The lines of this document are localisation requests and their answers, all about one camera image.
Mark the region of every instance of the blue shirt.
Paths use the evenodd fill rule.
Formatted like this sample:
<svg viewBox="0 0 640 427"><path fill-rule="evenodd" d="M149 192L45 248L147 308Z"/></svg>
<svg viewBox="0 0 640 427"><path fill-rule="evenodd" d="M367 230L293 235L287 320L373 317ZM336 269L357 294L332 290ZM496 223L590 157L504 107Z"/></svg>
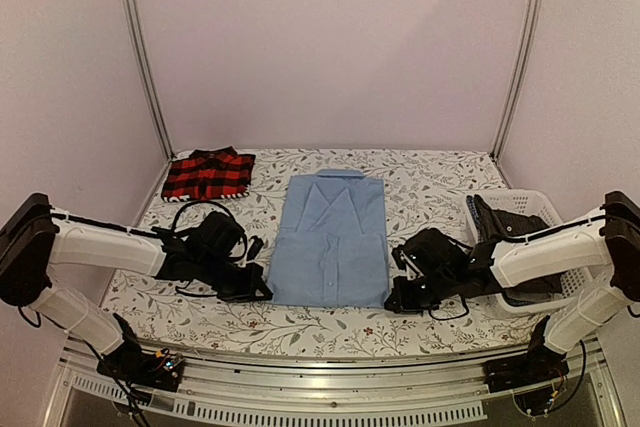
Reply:
<svg viewBox="0 0 640 427"><path fill-rule="evenodd" d="M353 170L291 178L267 279L274 303L383 307L387 257L381 179Z"/></svg>

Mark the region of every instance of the pink wall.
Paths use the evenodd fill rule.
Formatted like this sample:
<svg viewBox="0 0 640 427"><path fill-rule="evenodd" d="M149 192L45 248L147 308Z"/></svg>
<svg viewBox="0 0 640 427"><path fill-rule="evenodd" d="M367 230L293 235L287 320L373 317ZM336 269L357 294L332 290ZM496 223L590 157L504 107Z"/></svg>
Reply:
<svg viewBox="0 0 640 427"><path fill-rule="evenodd" d="M129 223L163 160L120 0L0 0L0 224L34 191ZM67 271L94 300L110 272ZM0 305L0 425L39 425L64 335Z"/></svg>
<svg viewBox="0 0 640 427"><path fill-rule="evenodd" d="M503 167L569 219L620 189L640 203L640 0L543 0ZM602 331L629 425L640 425L640 327Z"/></svg>
<svg viewBox="0 0 640 427"><path fill-rule="evenodd" d="M139 0L178 150L488 150L525 3Z"/></svg>

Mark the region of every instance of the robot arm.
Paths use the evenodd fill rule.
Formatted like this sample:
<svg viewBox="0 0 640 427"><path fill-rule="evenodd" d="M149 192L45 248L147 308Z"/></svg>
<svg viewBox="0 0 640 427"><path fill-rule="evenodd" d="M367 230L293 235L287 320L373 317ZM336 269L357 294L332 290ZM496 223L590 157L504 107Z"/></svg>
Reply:
<svg viewBox="0 0 640 427"><path fill-rule="evenodd" d="M183 232L145 231L76 217L33 194L0 231L0 299L29 307L85 340L102 357L99 372L175 391L179 358L165 353L158 360L143 353L124 319L61 284L55 270L69 264L124 269L158 280L199 280L228 302L268 300L262 267L233 262L231 252L239 243L246 250L244 230L219 212Z"/></svg>
<svg viewBox="0 0 640 427"><path fill-rule="evenodd" d="M568 373L566 354L640 301L640 208L621 192L607 194L601 208L572 222L526 236L490 239L469 254L436 229L420 232L395 250L401 268L404 263L422 274L411 281L394 279L385 307L395 312L437 308L452 295L499 293L576 268L602 271L565 308L536 326L526 354L485 364L485 382L492 392Z"/></svg>

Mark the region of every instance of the laundry basket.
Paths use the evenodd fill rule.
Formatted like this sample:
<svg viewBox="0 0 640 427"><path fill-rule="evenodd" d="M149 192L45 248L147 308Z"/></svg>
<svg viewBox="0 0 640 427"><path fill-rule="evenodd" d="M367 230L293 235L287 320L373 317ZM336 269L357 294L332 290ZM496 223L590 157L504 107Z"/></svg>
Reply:
<svg viewBox="0 0 640 427"><path fill-rule="evenodd" d="M537 215L549 227L562 224L562 219L556 209L553 208L549 199L540 192L518 189L470 191L463 196L462 205L467 218L468 233L473 237L474 242L478 242L478 230L473 222L467 197L475 194L479 194L493 209L506 210L522 215ZM562 285L561 299L538 303L523 303L508 299L504 294L495 294L495 302L490 304L495 307L492 309L494 314L500 318L557 310L567 305L580 287L591 280L592 276L587 268L569 270L560 277Z"/></svg>

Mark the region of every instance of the white patterned mat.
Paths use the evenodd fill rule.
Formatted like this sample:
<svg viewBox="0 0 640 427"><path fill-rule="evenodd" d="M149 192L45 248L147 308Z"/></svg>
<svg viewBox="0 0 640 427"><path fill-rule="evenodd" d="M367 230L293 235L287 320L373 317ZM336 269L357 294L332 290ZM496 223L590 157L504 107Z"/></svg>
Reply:
<svg viewBox="0 0 640 427"><path fill-rule="evenodd" d="M389 248L429 226L471 241L461 210L467 190L504 188L485 153L410 150L250 150L257 156L251 195L221 201L248 236L265 248L258 263L268 268L287 185L292 175L324 168L357 169L385 180ZM168 227L182 204L167 204L156 193L141 227ZM210 210L199 205L183 216L181 227L197 225ZM391 265L391 276L399 271ZM252 354L298 357L397 357L465 352L526 343L539 317L500 320L494 304L469 301L470 315L438 322L428 315L395 315L377 309L317 309L269 303L225 304L175 294L172 282L116 271L102 306L127 319L141 338ZM208 292L194 283L189 290ZM461 313L458 301L434 314Z"/></svg>

